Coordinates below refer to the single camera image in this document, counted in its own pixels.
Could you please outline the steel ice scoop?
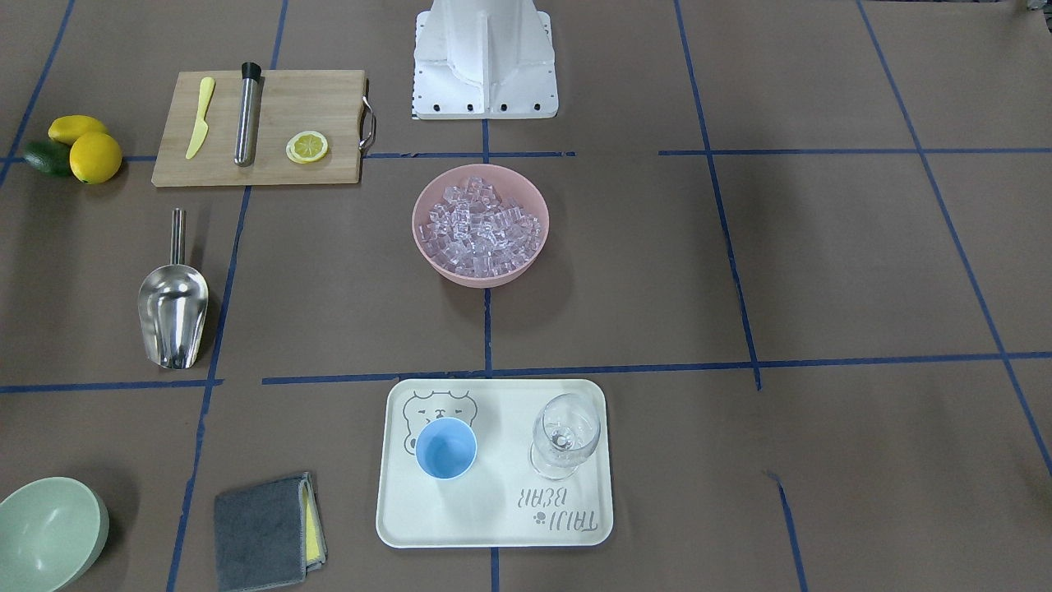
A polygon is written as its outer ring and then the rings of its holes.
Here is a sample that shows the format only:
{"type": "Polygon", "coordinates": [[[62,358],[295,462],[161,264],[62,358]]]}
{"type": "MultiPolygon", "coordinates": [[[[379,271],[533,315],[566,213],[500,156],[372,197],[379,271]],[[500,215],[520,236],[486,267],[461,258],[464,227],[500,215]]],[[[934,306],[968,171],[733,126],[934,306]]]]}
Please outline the steel ice scoop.
{"type": "Polygon", "coordinates": [[[136,310],[147,358],[162,368],[191,368],[198,359],[208,308],[208,284],[187,256],[187,213],[173,210],[169,263],[147,274],[136,310]]]}

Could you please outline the clear ice cubes pile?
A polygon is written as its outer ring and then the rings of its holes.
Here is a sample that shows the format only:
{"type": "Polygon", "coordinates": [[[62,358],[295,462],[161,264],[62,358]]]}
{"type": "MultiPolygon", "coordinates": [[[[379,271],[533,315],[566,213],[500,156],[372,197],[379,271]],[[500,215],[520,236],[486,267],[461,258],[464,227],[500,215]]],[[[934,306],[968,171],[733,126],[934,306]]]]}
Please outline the clear ice cubes pile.
{"type": "Polygon", "coordinates": [[[478,175],[434,185],[416,210],[418,248],[437,270],[463,280],[525,270],[547,236],[547,222],[522,202],[525,193],[478,175]]]}

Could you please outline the blue plastic cup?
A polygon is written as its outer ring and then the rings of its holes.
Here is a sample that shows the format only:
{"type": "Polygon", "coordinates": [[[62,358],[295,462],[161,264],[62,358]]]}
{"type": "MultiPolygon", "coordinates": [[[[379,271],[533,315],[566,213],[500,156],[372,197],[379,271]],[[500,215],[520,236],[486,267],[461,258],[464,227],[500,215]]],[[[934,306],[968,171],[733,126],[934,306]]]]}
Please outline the blue plastic cup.
{"type": "Polygon", "coordinates": [[[418,434],[418,468],[432,479],[458,479],[473,467],[477,454],[473,428],[461,419],[436,419],[418,434]]]}

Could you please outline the pink bowl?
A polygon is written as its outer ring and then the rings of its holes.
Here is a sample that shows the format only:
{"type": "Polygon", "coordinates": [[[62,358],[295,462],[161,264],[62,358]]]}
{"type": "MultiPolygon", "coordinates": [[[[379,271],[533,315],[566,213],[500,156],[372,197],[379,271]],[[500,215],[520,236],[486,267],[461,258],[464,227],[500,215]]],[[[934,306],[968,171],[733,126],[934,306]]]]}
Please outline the pink bowl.
{"type": "Polygon", "coordinates": [[[441,173],[418,195],[411,233],[437,272],[493,288],[522,275],[545,246],[547,203],[522,173],[469,164],[441,173]]]}

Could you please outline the clear wine glass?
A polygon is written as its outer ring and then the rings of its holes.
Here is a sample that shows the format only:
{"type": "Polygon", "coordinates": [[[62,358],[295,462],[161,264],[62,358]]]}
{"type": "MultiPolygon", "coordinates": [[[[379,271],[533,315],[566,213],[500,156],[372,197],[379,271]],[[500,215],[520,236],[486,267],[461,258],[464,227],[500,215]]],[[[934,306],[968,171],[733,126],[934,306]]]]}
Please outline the clear wine glass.
{"type": "Polygon", "coordinates": [[[601,433],[600,412],[591,396],[560,394],[534,420],[530,464],[545,479],[568,479],[593,456],[601,433]]]}

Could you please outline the cream bear tray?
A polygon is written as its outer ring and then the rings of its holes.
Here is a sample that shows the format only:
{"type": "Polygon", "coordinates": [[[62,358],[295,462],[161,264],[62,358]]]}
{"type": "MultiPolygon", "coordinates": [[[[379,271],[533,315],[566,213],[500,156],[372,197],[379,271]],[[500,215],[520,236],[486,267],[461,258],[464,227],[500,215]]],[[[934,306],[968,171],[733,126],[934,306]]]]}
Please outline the cream bear tray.
{"type": "Polygon", "coordinates": [[[386,402],[376,532],[392,548],[596,546],[615,524],[607,432],[606,397],[590,380],[404,380],[386,402]],[[546,479],[528,453],[542,408],[564,394],[593,404],[596,449],[567,479],[546,479]],[[424,428],[444,417],[477,441],[473,465],[453,479],[418,461],[424,428]]]}

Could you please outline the lemon slice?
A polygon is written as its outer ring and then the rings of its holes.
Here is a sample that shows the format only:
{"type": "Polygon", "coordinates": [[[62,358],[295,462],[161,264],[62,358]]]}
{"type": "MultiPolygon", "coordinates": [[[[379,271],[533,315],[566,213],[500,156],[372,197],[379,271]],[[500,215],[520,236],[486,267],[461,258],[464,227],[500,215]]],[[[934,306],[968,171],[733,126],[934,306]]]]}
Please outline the lemon slice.
{"type": "Polygon", "coordinates": [[[330,142],[322,132],[298,132],[287,141],[285,154],[294,164],[313,164],[330,154],[330,142]]]}

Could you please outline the bamboo cutting board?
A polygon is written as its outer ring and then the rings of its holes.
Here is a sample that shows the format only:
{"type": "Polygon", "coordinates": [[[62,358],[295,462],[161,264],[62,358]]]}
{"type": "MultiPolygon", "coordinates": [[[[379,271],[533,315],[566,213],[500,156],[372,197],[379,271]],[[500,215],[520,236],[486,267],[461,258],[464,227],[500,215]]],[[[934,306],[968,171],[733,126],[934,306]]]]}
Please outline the bamboo cutting board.
{"type": "Polygon", "coordinates": [[[155,157],[155,187],[232,187],[232,185],[355,184],[361,177],[360,150],[366,111],[366,75],[361,70],[271,70],[261,76],[261,111],[252,164],[234,163],[239,137],[242,74],[180,72],[155,157]],[[215,79],[205,120],[208,132],[198,154],[187,159],[203,78],[215,79]],[[328,154],[313,164],[286,156],[294,135],[321,132],[328,154]]]}

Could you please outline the steel muddler black cap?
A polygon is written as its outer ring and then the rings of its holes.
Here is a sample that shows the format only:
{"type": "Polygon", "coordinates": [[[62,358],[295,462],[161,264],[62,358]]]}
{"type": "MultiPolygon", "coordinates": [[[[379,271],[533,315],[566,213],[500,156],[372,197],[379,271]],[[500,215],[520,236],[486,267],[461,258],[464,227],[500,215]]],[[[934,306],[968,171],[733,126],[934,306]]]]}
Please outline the steel muddler black cap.
{"type": "Polygon", "coordinates": [[[234,142],[232,162],[237,166],[251,166],[255,161],[256,138],[261,109],[262,68],[258,63],[244,62],[241,66],[242,89],[239,127],[234,142]]]}

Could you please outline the yellow plastic knife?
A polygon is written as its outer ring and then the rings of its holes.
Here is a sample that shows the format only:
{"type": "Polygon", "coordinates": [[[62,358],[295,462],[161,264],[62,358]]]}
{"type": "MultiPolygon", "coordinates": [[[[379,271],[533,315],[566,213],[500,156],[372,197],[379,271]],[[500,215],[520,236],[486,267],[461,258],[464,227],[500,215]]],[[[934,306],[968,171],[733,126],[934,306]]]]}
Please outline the yellow plastic knife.
{"type": "Polygon", "coordinates": [[[193,159],[196,154],[198,154],[207,138],[208,123],[206,121],[206,115],[208,113],[208,108],[210,107],[214,91],[215,79],[213,77],[203,77],[200,79],[198,93],[196,93],[196,113],[194,117],[191,138],[189,138],[187,154],[184,156],[187,160],[193,159]]]}

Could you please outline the yellow lemon round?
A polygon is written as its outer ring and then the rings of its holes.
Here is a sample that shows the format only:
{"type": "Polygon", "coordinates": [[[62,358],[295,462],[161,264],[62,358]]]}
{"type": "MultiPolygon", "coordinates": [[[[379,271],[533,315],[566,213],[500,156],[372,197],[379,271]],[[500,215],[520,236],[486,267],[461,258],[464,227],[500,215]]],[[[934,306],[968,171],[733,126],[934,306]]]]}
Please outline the yellow lemon round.
{"type": "Polygon", "coordinates": [[[69,150],[69,169],[85,184],[106,183],[122,165],[121,146],[108,132],[85,132],[69,150]]]}

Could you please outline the yellow lemon oblong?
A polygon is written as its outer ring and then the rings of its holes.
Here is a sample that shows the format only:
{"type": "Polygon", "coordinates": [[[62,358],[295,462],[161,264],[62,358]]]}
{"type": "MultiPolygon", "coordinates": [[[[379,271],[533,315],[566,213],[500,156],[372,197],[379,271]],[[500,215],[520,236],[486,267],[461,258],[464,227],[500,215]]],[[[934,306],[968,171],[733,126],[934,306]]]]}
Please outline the yellow lemon oblong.
{"type": "Polygon", "coordinates": [[[108,134],[108,127],[97,118],[74,113],[56,118],[48,128],[48,137],[65,146],[74,145],[76,140],[89,132],[108,134]]]}

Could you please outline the green avocado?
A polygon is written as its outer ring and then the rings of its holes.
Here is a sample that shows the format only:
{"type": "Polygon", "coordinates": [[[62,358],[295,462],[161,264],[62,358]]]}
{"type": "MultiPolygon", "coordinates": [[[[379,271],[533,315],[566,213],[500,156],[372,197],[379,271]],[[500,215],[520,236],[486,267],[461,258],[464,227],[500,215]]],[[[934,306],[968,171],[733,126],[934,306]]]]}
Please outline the green avocado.
{"type": "Polygon", "coordinates": [[[69,164],[70,146],[56,140],[38,140],[26,143],[22,158],[36,171],[64,178],[74,175],[69,164]]]}

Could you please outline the light green bowl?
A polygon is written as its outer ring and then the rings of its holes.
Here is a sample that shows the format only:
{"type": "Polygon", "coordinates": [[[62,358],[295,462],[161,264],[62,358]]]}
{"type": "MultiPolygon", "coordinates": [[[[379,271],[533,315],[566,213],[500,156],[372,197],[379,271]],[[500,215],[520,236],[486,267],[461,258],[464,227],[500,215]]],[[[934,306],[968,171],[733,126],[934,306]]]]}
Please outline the light green bowl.
{"type": "Polygon", "coordinates": [[[108,509],[86,484],[31,481],[1,505],[1,590],[67,587],[97,562],[108,532],[108,509]]]}

